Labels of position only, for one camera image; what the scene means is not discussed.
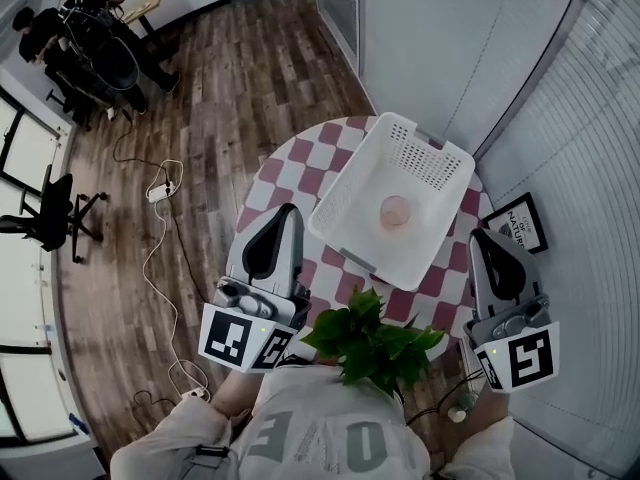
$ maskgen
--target plant leaf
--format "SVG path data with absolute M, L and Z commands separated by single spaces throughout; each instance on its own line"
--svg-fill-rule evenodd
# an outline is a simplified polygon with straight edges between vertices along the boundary
M 340 352 L 340 355 L 346 356 L 349 353 L 349 349 L 351 348 L 352 338 L 350 336 L 347 336 L 340 340 L 336 340 L 335 343 L 338 351 Z
M 369 346 L 371 348 L 376 348 L 378 346 L 380 346 L 382 344 L 382 341 L 380 341 L 380 338 L 378 338 L 375 333 L 373 334 L 366 334 L 367 336 L 367 341 L 369 342 Z
M 331 340 L 351 332 L 351 316 L 347 308 L 323 311 L 318 315 L 313 332 L 321 340 Z
M 379 320 L 382 309 L 381 299 L 382 297 L 373 289 L 359 292 L 356 288 L 349 299 L 349 309 L 360 319 L 369 321 L 375 316 L 375 319 Z
M 420 350 L 429 350 L 442 341 L 444 331 L 432 331 L 428 326 L 413 342 Z
M 301 338 L 300 341 L 315 348 L 320 356 L 324 359 L 340 357 L 341 355 L 340 350 L 338 349 L 337 344 L 334 340 L 320 339 L 318 338 L 317 334 L 314 334 L 313 331 L 306 335 L 304 338 Z
M 424 350 L 415 349 L 414 350 L 414 358 L 416 362 L 420 365 L 422 371 L 424 371 L 424 375 L 426 378 L 429 378 L 429 358 Z
M 376 318 L 373 318 L 373 314 L 371 314 L 372 318 L 366 318 L 369 316 L 365 314 L 365 319 L 362 322 L 362 332 L 367 336 L 375 335 L 378 327 L 380 327 L 380 315 L 378 314 Z
M 376 337 L 382 341 L 389 358 L 394 360 L 398 358 L 404 347 L 415 339 L 416 333 L 410 329 L 383 324 L 376 331 Z
M 408 357 L 398 361 L 398 373 L 400 378 L 407 383 L 407 386 L 411 387 L 420 380 L 420 365 L 416 364 L 409 354 L 403 354 L 402 356 L 404 357 L 405 355 Z
M 346 354 L 344 363 L 345 383 L 352 383 L 375 373 L 378 364 L 366 339 L 355 341 Z

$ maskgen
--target red and white checkered pattern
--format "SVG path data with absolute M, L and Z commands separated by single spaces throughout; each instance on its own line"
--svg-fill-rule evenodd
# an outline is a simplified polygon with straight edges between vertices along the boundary
M 247 193 L 236 226 L 239 233 L 258 215 L 283 203 L 294 203 L 306 223 L 320 198 L 347 163 L 376 117 L 348 117 L 309 128 L 283 144 L 264 163 Z M 467 243 L 480 216 L 492 211 L 482 183 L 474 174 L 460 210 L 440 251 L 416 292 L 394 288 L 369 274 L 305 230 L 304 265 L 298 280 L 311 290 L 312 309 L 307 325 L 321 311 L 347 304 L 354 286 L 372 286 L 384 296 L 388 323 L 402 325 L 418 315 L 415 326 L 444 329 L 441 350 L 462 337 L 462 325 L 471 319 Z

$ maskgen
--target person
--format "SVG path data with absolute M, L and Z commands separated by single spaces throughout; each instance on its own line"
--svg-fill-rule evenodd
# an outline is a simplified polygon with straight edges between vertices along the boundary
M 65 97 L 63 110 L 68 112 L 78 104 L 81 93 L 105 108 L 109 120 L 115 118 L 115 92 L 72 51 L 65 52 L 60 47 L 58 39 L 65 30 L 55 9 L 45 9 L 36 16 L 33 9 L 25 7 L 14 17 L 13 29 L 22 35 L 20 56 L 32 65 L 46 64 L 45 75 L 60 87 Z
M 508 401 L 485 387 L 461 424 L 466 440 L 434 478 L 515 478 Z M 253 419 L 233 439 L 234 422 L 251 409 Z M 194 463 L 220 460 L 213 446 L 229 448 L 222 452 L 226 466 L 191 471 Z M 317 364 L 279 366 L 266 375 L 232 370 L 210 404 L 186 397 L 111 460 L 113 480 L 421 479 L 429 470 L 429 454 L 405 426 L 399 397 L 369 379 L 345 386 L 339 368 Z
M 125 0 L 65 0 L 63 7 L 73 9 L 76 6 L 82 5 L 88 8 L 101 9 L 105 7 L 116 7 L 124 1 Z M 166 73 L 151 56 L 142 40 L 127 25 L 120 20 L 115 20 L 112 32 L 129 48 L 138 63 L 140 71 L 153 80 L 167 94 L 171 94 L 176 89 L 180 82 L 180 73 L 177 71 L 173 74 Z M 146 100 L 144 100 L 142 93 L 139 94 L 135 104 L 132 103 L 132 106 L 141 114 L 146 112 Z

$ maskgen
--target office chair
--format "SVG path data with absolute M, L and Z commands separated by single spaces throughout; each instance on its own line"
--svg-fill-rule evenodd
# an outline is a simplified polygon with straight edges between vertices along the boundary
M 47 167 L 42 187 L 40 213 L 29 206 L 25 197 L 27 189 L 23 189 L 20 198 L 20 215 L 26 210 L 31 217 L 14 217 L 4 215 L 0 217 L 0 233 L 24 234 L 23 238 L 31 238 L 40 242 L 47 251 L 59 249 L 71 235 L 71 253 L 74 263 L 82 263 L 83 258 L 77 255 L 78 233 L 82 231 L 97 242 L 102 242 L 102 233 L 95 233 L 87 229 L 82 220 L 89 213 L 91 207 L 100 199 L 105 201 L 107 194 L 102 192 L 91 199 L 84 194 L 76 196 L 75 205 L 71 202 L 71 188 L 73 176 L 66 174 L 55 183 L 51 183 L 51 165 Z

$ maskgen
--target framed picture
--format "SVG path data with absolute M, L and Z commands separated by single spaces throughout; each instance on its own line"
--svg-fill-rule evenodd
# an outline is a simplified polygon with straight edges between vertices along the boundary
M 518 242 L 532 254 L 548 249 L 530 192 L 485 217 L 482 223 L 485 228 Z

